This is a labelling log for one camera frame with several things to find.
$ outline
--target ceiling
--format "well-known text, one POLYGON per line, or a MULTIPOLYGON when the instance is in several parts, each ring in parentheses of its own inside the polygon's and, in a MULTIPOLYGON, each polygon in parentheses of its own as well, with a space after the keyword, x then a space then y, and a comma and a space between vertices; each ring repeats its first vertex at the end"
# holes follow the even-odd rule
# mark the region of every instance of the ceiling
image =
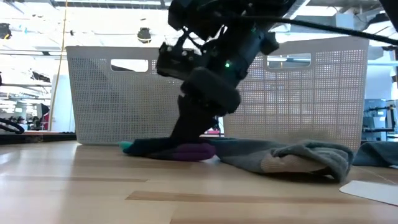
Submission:
MULTIPOLYGON (((31 79, 32 71, 52 80, 58 70, 63 39, 65 45, 119 47, 158 47, 163 41, 175 42, 181 33, 167 24, 167 10, 162 10, 169 5, 169 0, 69 0, 66 34, 63 36, 65 0, 0 1, 0 23, 9 23, 12 29, 11 39, 0 40, 0 61, 7 62, 0 64, 3 82, 42 83, 31 79), (150 27, 150 44, 137 40, 140 27, 150 27), (42 56, 42 51, 52 52, 52 55, 42 56)), ((380 4, 374 0, 298 0, 286 17, 306 17, 316 22, 333 21, 336 13, 356 13, 352 18, 358 22, 363 15, 364 19, 374 16, 376 12, 366 13, 375 9, 380 10, 380 4)), ((290 26, 276 28, 278 41, 335 36, 314 30, 311 34, 300 32, 300 29, 294 33, 291 30, 290 26)), ((66 62, 60 68, 61 74, 68 73, 66 62)), ((2 87, 0 90, 0 97, 10 94, 15 97, 49 97, 48 93, 43 95, 43 88, 15 87, 5 91, 2 87)))

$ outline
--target white paper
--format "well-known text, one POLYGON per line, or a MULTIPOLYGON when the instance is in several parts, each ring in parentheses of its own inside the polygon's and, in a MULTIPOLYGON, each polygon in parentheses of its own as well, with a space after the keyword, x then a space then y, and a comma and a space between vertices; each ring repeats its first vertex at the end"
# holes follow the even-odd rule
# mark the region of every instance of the white paper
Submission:
POLYGON ((353 180, 340 192, 398 206, 398 186, 353 180))

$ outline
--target wooden floor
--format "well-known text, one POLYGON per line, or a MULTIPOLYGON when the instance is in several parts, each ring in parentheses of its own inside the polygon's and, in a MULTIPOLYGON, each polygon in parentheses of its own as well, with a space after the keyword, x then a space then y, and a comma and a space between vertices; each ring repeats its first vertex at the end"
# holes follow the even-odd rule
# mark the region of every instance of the wooden floor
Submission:
MULTIPOLYGON (((398 170, 366 169, 398 182, 398 170)), ((354 167, 349 179, 387 182, 377 175, 354 167)), ((398 207, 341 194, 339 186, 76 142, 0 146, 4 224, 398 223, 398 207)))

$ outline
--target white laundry basket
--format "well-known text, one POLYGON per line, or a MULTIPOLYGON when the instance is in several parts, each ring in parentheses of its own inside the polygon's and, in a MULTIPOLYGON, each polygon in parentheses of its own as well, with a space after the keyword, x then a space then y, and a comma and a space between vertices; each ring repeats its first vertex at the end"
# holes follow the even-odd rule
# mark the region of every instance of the white laundry basket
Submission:
POLYGON ((79 143, 117 144, 170 135, 182 82, 156 73, 158 49, 67 47, 67 53, 79 143), (148 60, 148 71, 115 72, 112 59, 148 60))
POLYGON ((369 41, 355 37, 286 42, 273 55, 311 54, 305 68, 268 68, 258 56, 238 86, 242 103, 224 118, 225 136, 356 150, 361 141, 369 41))

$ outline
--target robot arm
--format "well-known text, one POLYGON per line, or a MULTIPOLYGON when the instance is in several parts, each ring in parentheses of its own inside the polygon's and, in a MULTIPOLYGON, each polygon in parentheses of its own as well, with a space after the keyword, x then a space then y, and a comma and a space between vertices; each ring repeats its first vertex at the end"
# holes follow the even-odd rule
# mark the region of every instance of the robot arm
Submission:
POLYGON ((282 17, 295 0, 174 0, 169 8, 169 24, 183 30, 174 45, 159 49, 157 72, 183 80, 184 96, 178 99, 180 117, 171 138, 194 139, 213 127, 215 116, 234 113, 240 104, 236 90, 259 52, 269 54, 279 48, 273 22, 238 20, 233 17, 282 17), (201 55, 183 49, 189 33, 202 40, 218 37, 199 46, 201 55))

